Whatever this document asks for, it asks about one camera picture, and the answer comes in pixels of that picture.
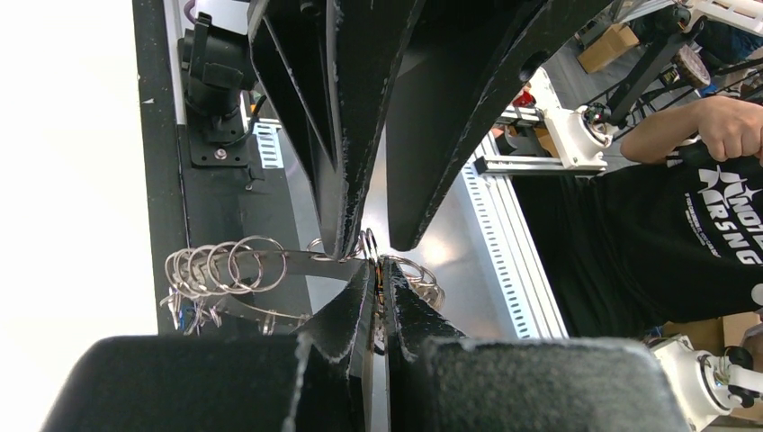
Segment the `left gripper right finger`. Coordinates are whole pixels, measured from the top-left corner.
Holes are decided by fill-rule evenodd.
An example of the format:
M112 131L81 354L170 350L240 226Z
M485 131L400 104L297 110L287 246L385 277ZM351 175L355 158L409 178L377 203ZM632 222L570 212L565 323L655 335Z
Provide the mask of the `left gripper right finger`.
M390 370L412 365L430 337L464 338L465 334L426 303L411 287L401 267L381 261L386 355Z

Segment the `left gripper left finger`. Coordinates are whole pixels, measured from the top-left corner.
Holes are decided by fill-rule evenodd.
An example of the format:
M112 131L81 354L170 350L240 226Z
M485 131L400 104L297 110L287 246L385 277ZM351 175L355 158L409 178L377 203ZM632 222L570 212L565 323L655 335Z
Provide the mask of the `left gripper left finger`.
M347 380L361 381L368 372L374 283L373 266L356 262L343 290L294 331Z

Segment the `metal disc keyring holder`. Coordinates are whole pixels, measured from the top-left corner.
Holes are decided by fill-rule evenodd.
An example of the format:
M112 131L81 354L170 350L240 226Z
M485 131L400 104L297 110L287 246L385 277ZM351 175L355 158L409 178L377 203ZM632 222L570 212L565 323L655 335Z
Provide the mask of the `metal disc keyring holder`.
M343 258L319 251L321 243L316 238L304 250L288 250L273 238L253 235L176 250L165 260L168 287L158 304L185 335L200 332L208 322L220 327L226 315L255 321L263 334L271 335L277 325L297 328L311 315L255 306L255 295L273 291L296 275L348 281L361 263L389 259L402 268L409 287L424 302L437 311L444 306L445 292L435 274L407 257L381 253L370 229L360 233L353 251Z

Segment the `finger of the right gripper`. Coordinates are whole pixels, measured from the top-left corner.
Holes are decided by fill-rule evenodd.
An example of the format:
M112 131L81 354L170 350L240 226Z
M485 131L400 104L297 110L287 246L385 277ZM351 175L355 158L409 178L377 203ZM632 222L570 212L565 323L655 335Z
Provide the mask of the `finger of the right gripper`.
M428 1L386 119L389 239L409 251L524 84L603 1Z
M253 1L257 78L308 177L325 253L355 248L420 1Z

